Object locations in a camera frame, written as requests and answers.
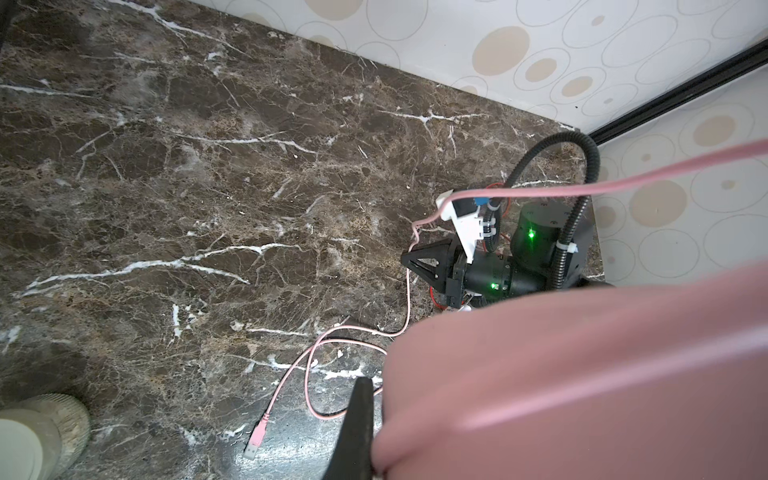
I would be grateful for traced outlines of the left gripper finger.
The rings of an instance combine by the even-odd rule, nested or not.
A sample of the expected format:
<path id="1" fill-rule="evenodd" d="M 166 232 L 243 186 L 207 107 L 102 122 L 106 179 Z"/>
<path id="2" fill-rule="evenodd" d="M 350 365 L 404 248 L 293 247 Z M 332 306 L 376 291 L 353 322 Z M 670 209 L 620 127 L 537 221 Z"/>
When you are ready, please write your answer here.
<path id="1" fill-rule="evenodd" d="M 323 480 L 371 480 L 374 426 L 374 386 L 368 377 L 356 379 L 335 449 Z"/>

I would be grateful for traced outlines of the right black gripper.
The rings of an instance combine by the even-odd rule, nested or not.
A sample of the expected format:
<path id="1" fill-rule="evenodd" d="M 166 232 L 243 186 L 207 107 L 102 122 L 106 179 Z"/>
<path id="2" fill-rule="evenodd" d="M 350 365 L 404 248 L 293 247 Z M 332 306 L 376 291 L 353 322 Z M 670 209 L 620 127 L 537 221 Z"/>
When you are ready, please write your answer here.
<path id="1" fill-rule="evenodd" d="M 479 252 L 470 261 L 456 236 L 420 245 L 401 255 L 401 264 L 442 296 L 442 305 L 480 308 L 540 291 L 540 275 L 511 256 Z"/>

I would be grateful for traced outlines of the pink headset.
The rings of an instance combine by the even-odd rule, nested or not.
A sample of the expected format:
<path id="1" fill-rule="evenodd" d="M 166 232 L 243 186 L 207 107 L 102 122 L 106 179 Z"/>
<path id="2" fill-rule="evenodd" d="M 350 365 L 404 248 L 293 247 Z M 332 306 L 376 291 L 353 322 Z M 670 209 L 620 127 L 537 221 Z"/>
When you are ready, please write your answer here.
<path id="1" fill-rule="evenodd" d="M 763 479 L 767 266 L 426 318 L 383 381 L 389 479 Z"/>

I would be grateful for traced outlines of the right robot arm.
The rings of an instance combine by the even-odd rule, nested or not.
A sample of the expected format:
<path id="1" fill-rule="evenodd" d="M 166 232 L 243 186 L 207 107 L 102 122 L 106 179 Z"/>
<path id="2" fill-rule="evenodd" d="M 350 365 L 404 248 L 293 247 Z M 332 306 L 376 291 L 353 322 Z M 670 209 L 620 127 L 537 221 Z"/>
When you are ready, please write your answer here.
<path id="1" fill-rule="evenodd" d="M 461 198 L 443 193 L 439 216 L 454 227 L 446 239 L 413 245 L 402 265 L 443 297 L 442 307 L 480 308 L 545 291 L 592 286 L 583 269 L 593 242 L 590 199 L 569 205 L 554 198 L 532 200 L 520 209 L 515 230 L 501 248 L 509 198 L 484 193 Z"/>

